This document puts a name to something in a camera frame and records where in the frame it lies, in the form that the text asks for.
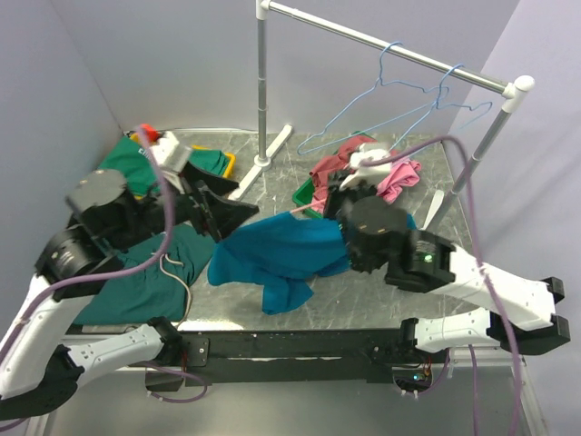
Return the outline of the pink wire hanger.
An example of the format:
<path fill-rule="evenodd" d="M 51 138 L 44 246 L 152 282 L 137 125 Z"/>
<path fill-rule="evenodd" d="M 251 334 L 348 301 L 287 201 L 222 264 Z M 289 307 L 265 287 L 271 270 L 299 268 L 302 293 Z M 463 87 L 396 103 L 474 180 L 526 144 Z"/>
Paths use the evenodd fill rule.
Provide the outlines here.
<path fill-rule="evenodd" d="M 322 213 L 320 212 L 320 208 L 323 207 L 325 204 L 325 200 L 316 200 L 308 204 L 304 204 L 298 208 L 295 208 L 290 211 L 290 213 L 300 213 L 305 212 L 306 214 L 314 214 L 316 217 L 321 217 Z"/>

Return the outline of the teal blue t shirt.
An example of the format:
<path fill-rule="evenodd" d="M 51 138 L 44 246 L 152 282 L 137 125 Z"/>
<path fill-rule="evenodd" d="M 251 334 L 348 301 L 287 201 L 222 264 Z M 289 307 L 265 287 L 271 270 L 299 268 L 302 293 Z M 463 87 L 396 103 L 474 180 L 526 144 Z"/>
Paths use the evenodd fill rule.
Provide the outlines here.
<path fill-rule="evenodd" d="M 313 295 L 307 281 L 350 269 L 340 228 L 329 219 L 299 219 L 279 213 L 236 229 L 214 246 L 208 282 L 253 283 L 262 287 L 268 315 L 301 307 Z"/>

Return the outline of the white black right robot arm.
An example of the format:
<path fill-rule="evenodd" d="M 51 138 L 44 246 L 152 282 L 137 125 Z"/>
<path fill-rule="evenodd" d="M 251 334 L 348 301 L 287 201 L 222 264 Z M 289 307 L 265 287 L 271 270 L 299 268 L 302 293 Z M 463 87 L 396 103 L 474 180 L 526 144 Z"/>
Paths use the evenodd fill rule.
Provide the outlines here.
<path fill-rule="evenodd" d="M 417 362 L 427 353 L 466 345 L 511 349 L 505 329 L 513 329 L 518 351 L 542 355 L 570 342 L 568 320 L 556 313 L 564 284 L 556 277 L 528 280 L 477 259 L 451 241 L 411 229 L 407 213 L 376 195 L 370 183 L 350 187 L 349 173 L 328 179 L 324 217 L 338 223 L 350 268 L 386 271 L 384 281 L 401 291 L 447 295 L 473 309 L 441 318 L 401 322 L 399 355 Z"/>

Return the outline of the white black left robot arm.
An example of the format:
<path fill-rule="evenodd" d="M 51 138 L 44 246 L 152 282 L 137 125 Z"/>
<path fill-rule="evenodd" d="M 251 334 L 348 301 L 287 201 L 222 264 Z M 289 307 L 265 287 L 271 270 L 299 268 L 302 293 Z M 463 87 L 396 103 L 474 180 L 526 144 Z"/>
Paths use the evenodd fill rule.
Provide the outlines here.
<path fill-rule="evenodd" d="M 200 170 L 186 171 L 181 180 L 182 193 L 173 194 L 160 179 L 158 194 L 137 199 L 120 172 L 97 170 L 66 197 L 73 222 L 39 256 L 25 302 L 1 343 L 1 419 L 6 425 L 55 411 L 88 382 L 122 367 L 182 360 L 182 336 L 162 316 L 99 342 L 63 342 L 107 282 L 131 275 L 118 252 L 161 234 L 161 246 L 150 258 L 156 264 L 169 248 L 175 225 L 190 223 L 197 233 L 221 241 L 259 211 L 229 198 L 237 188 L 232 180 Z"/>

